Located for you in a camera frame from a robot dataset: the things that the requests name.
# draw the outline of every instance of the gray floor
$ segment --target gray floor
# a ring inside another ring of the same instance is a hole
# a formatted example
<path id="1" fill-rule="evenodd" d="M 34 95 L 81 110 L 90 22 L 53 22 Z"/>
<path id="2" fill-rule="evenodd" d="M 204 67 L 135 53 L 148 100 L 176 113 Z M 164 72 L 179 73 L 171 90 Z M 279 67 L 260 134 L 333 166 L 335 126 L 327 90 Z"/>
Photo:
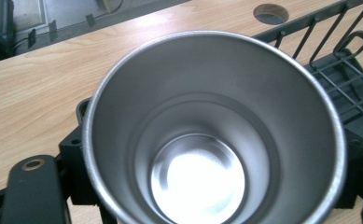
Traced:
<path id="1" fill-rule="evenodd" d="M 111 13 L 103 0 L 13 1 L 18 55 L 188 0 L 109 0 Z"/>

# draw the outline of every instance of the black wire rack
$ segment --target black wire rack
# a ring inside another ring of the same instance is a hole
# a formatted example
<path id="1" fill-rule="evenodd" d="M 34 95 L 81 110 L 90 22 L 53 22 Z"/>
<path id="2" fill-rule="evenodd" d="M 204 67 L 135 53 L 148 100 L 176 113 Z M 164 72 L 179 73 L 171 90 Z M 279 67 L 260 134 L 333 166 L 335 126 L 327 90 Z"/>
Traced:
<path id="1" fill-rule="evenodd" d="M 318 41 L 316 49 L 308 55 L 310 58 L 305 65 L 335 104 L 348 141 L 349 164 L 346 183 L 334 208 L 353 208 L 356 196 L 363 198 L 363 65 L 358 61 L 358 57 L 363 53 L 363 30 L 356 30 L 363 19 L 363 9 L 345 29 L 337 44 L 332 46 L 331 53 L 321 58 L 319 55 L 347 12 L 356 7 L 363 7 L 363 0 L 339 1 L 254 36 L 281 48 L 285 38 L 305 31 L 296 50 L 290 54 L 294 59 L 298 59 L 303 47 L 312 38 L 317 24 L 335 18 L 327 31 L 321 35 L 323 38 Z M 348 48 L 356 40 L 362 41 L 361 47 L 356 50 Z M 71 198 L 72 203 L 76 205 L 99 204 L 103 223 L 117 223 L 97 200 L 82 159 L 81 124 L 88 103 L 89 99 L 77 106 L 79 126 L 62 140 L 59 145 L 60 154 L 56 158 L 35 156 L 19 162 L 14 166 L 15 169 L 11 170 L 7 188 L 0 190 L 2 222 L 6 223 L 4 220 L 9 220 L 8 223 L 18 223 L 18 220 L 23 220 L 20 223 L 69 223 L 65 200 Z M 35 170 L 34 175 L 24 172 L 32 169 Z M 29 187 L 37 192 L 20 190 L 17 185 L 15 187 L 14 184 L 18 184 L 17 177 L 20 176 L 25 178 L 25 184 L 29 184 Z M 48 208 L 46 212 L 43 213 L 42 207 Z"/>

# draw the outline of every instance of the wooden table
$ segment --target wooden table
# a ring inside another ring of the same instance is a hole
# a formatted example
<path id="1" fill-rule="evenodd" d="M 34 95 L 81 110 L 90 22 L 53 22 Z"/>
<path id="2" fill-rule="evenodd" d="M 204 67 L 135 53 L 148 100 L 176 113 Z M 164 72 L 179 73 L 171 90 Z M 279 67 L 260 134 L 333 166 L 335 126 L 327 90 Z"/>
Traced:
<path id="1" fill-rule="evenodd" d="M 58 144 L 77 126 L 77 104 L 92 95 L 99 81 L 126 53 L 148 40 L 181 31 L 261 33 L 273 26 L 257 21 L 253 11 L 266 2 L 286 8 L 292 21 L 337 1 L 192 0 L 0 62 L 0 189 L 6 186 L 7 173 L 18 161 L 38 154 L 58 154 Z M 353 9 L 337 32 L 344 30 L 360 9 Z M 328 25 L 317 25 L 316 37 L 299 57 L 301 63 L 312 55 L 314 44 Z M 286 39 L 283 50 L 295 49 L 301 35 Z M 329 40 L 332 45 L 323 55 L 333 48 L 336 36 L 339 38 L 335 35 Z M 361 206 L 359 201 L 354 210 L 336 210 L 327 223 L 358 223 Z M 97 208 L 72 206 L 71 211 L 75 223 L 100 222 Z"/>

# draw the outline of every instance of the stainless steel cup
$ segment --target stainless steel cup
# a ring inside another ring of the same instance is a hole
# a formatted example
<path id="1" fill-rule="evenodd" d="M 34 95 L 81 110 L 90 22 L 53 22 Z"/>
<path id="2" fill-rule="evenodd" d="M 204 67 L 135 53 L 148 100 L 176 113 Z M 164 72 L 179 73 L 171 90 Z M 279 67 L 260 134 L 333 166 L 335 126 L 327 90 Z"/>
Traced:
<path id="1" fill-rule="evenodd" d="M 170 35 L 91 98 L 91 182 L 125 223 L 315 223 L 345 170 L 342 125 L 302 66 L 255 39 Z"/>

